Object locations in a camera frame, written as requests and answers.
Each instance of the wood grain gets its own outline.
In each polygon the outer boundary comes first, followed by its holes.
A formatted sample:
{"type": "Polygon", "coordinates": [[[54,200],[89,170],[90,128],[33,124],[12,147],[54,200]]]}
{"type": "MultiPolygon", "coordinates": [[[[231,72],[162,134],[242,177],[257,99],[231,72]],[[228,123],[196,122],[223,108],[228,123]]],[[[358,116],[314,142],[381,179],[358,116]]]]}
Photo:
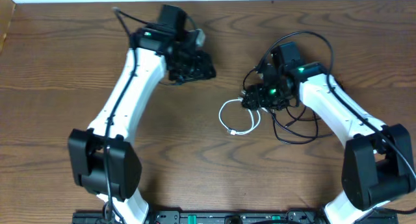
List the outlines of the wood grain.
{"type": "MultiPolygon", "coordinates": [[[[229,136],[217,120],[221,104],[238,96],[246,72],[292,31],[325,35],[346,92],[387,124],[403,124],[416,145],[416,0],[173,4],[205,31],[218,75],[154,91],[135,146],[144,167],[139,188],[150,203],[283,210],[318,207],[342,190],[337,138],[285,145],[274,138],[266,115],[249,136],[229,136]]],[[[66,139],[101,110],[124,66],[127,40],[112,6],[155,20],[161,3],[18,5],[0,56],[1,223],[69,223],[75,210],[101,208],[74,184],[66,139]]],[[[328,62],[317,39],[294,40],[309,61],[328,62]]],[[[224,114],[230,125],[249,125],[237,104],[224,114]]],[[[289,120],[284,113],[279,118],[289,120]]],[[[313,124],[293,129],[312,134],[313,124]]],[[[321,129],[329,131],[323,123],[321,129]]],[[[415,203],[411,194],[391,206],[415,203]]],[[[411,216],[400,221],[416,223],[411,216]]]]}

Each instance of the white cable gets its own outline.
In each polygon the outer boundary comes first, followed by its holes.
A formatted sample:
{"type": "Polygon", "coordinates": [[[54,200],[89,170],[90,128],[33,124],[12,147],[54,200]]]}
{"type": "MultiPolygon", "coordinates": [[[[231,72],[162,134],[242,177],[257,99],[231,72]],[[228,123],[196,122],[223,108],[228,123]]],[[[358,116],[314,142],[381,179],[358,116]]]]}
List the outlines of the white cable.
{"type": "Polygon", "coordinates": [[[222,109],[224,109],[224,107],[228,104],[228,103],[230,103],[230,102],[233,102],[233,101],[240,101],[240,102],[242,102],[242,98],[240,98],[240,99],[232,99],[232,100],[229,100],[229,101],[226,101],[222,106],[221,106],[221,109],[220,109],[220,111],[219,111],[219,113],[218,113],[218,118],[220,119],[220,122],[221,122],[221,124],[227,129],[227,132],[228,133],[230,133],[230,134],[232,134],[232,135],[244,135],[244,134],[248,134],[249,132],[252,132],[257,126],[259,126],[259,124],[260,124],[260,121],[261,121],[261,116],[260,116],[260,112],[257,110],[257,115],[258,115],[258,117],[259,117],[259,119],[257,120],[257,123],[254,125],[254,117],[253,117],[253,113],[252,113],[252,111],[251,110],[249,110],[249,109],[247,109],[247,111],[248,111],[248,113],[250,114],[250,117],[251,117],[251,119],[252,119],[252,127],[249,129],[249,130],[247,130],[247,131],[237,131],[237,130],[235,130],[235,129],[231,129],[231,128],[229,128],[229,127],[227,127],[227,125],[222,121],[222,118],[221,118],[221,112],[222,112],[222,109]]]}

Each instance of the wooden table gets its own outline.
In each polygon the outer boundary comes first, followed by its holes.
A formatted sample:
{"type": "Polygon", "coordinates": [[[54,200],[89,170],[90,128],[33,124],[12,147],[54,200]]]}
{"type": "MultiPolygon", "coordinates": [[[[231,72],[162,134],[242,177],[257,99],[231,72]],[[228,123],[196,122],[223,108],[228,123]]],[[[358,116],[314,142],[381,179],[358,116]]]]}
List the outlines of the wooden table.
{"type": "MultiPolygon", "coordinates": [[[[127,39],[111,7],[154,21],[161,4],[18,5],[0,55],[0,222],[69,223],[75,210],[102,207],[74,184],[66,140],[95,118],[124,66],[127,39]]],[[[346,92],[387,124],[403,124],[416,151],[416,0],[174,4],[205,31],[217,78],[155,89],[135,146],[144,168],[139,188],[150,203],[284,210],[318,207],[342,190],[343,147],[336,137],[285,145],[264,113],[248,136],[228,135],[217,118],[266,49],[292,31],[325,35],[335,49],[334,75],[346,92]]],[[[310,62],[328,63],[318,39],[296,41],[310,62]]],[[[238,104],[224,115],[235,128],[250,124],[238,104]]],[[[284,112],[278,117],[289,120],[284,112]]],[[[313,123],[292,128],[314,131],[313,123]]],[[[411,194],[391,206],[415,204],[411,194]]],[[[415,216],[400,220],[415,223],[415,216]]]]}

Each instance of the cardboard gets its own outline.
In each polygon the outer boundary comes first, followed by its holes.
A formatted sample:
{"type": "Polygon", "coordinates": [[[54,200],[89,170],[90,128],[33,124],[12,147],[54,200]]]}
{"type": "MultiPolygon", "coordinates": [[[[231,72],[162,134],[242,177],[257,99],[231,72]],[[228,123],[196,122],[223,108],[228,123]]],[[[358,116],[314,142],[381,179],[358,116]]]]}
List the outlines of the cardboard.
{"type": "Polygon", "coordinates": [[[16,4],[12,0],[0,0],[0,53],[5,44],[7,30],[12,21],[16,4]]]}

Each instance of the white cable loop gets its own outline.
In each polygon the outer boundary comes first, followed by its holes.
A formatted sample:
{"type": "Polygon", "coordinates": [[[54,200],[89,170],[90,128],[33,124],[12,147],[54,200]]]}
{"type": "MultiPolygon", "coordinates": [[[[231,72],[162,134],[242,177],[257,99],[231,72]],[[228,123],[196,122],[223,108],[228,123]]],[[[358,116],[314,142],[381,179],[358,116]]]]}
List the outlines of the white cable loop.
{"type": "Polygon", "coordinates": [[[251,110],[249,110],[249,109],[247,109],[247,111],[248,111],[248,113],[250,114],[250,117],[251,117],[251,119],[252,119],[252,127],[249,129],[249,130],[247,130],[247,131],[237,131],[237,130],[235,130],[235,129],[231,129],[231,128],[229,128],[229,127],[227,127],[227,125],[222,121],[222,118],[221,118],[221,113],[222,113],[222,110],[224,109],[224,107],[228,104],[228,103],[230,103],[230,102],[233,102],[233,101],[240,101],[240,102],[242,102],[242,99],[240,98],[240,99],[232,99],[232,100],[229,100],[229,101],[226,101],[222,106],[221,106],[221,109],[220,109],[220,111],[219,111],[219,113],[218,113],[218,118],[219,118],[219,120],[220,120],[220,122],[221,122],[221,124],[227,129],[227,132],[228,133],[230,133],[231,135],[244,135],[244,134],[248,134],[248,133],[250,133],[250,132],[252,132],[257,126],[259,126],[259,124],[260,124],[260,121],[261,121],[261,116],[260,116],[260,111],[258,111],[257,110],[257,115],[258,115],[258,117],[259,117],[259,119],[257,120],[257,123],[254,125],[254,117],[253,117],[253,113],[252,113],[252,111],[251,110]]]}

